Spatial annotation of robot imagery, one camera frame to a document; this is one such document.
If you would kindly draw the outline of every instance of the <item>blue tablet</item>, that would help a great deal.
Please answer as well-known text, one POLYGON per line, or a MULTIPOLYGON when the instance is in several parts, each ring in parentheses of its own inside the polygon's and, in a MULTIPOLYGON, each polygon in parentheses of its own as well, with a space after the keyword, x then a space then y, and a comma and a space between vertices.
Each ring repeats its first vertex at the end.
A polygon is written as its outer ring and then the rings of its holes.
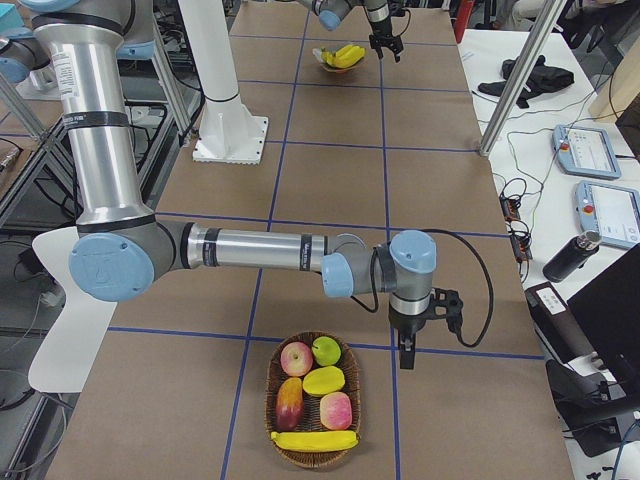
POLYGON ((558 125, 553 131, 553 147, 560 167, 569 175, 620 178, 620 166, 605 130, 558 125))
POLYGON ((582 229, 599 232, 603 245, 630 249, 640 243, 640 194, 636 190, 582 181, 576 200, 582 229))

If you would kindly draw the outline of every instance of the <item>black bottle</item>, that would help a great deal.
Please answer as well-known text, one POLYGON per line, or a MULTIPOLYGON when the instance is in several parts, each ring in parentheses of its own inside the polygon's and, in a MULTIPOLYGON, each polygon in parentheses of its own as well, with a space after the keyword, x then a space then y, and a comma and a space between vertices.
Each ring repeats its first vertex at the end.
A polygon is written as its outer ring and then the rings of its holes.
POLYGON ((549 260, 542 273, 551 282, 561 282, 576 268, 582 268, 587 259, 595 254, 602 241, 600 234, 587 230, 572 238, 562 249, 549 260))

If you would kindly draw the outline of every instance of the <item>green apple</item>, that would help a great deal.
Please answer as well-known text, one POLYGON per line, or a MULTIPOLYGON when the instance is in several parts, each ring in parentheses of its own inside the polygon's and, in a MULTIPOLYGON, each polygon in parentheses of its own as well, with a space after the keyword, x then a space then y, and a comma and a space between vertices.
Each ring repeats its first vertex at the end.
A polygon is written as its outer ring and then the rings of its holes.
POLYGON ((342 355, 340 345, 331 337, 316 338, 311 346, 311 352, 321 367, 335 365, 342 355))

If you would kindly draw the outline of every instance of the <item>yellow banana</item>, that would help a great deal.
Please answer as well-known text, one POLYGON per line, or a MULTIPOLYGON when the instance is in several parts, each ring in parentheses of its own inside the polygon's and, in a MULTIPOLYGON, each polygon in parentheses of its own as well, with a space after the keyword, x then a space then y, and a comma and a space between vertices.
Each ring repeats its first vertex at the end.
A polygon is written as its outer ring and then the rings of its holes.
POLYGON ((366 50, 359 45, 345 45, 337 52, 322 50, 322 59, 334 68, 349 68, 364 58, 366 50))
POLYGON ((358 444, 358 435, 351 430, 331 432, 271 432, 271 440, 283 450, 292 452, 337 452, 358 444))

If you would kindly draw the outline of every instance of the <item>brown basket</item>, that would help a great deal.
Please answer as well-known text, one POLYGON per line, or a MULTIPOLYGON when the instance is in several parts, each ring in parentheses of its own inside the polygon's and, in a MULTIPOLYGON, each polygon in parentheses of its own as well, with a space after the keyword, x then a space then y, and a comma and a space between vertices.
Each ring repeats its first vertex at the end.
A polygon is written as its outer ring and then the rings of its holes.
MULTIPOLYGON (((271 357, 269 364, 269 372, 267 375, 267 392, 266 392, 266 411, 265 411, 265 425, 267 428, 267 434, 271 438, 271 432, 277 431, 276 429, 276 399, 278 397, 278 390, 280 385, 289 378, 287 374, 282 370, 280 366, 280 353, 285 345, 291 342, 303 342, 311 346, 313 341, 321 336, 327 336, 333 338, 340 349, 342 350, 342 356, 336 364, 336 367, 340 368, 344 372, 345 384, 342 392, 346 393, 351 400, 352 417, 353 421, 349 430, 353 430, 356 433, 360 432, 360 381, 358 380, 358 363, 356 357, 349 346, 340 340, 338 337, 324 333, 324 332, 303 332, 283 341, 271 357)), ((296 431, 301 432, 313 432, 313 431, 327 431, 322 423, 320 423, 320 398, 312 397, 303 392, 304 413, 302 420, 298 424, 296 431)), ((304 468, 319 468, 333 464, 340 458, 344 457, 349 450, 341 450, 338 452, 322 452, 322 453, 307 453, 307 452, 292 452, 289 450, 283 450, 273 443, 275 449, 284 458, 290 462, 304 468)))

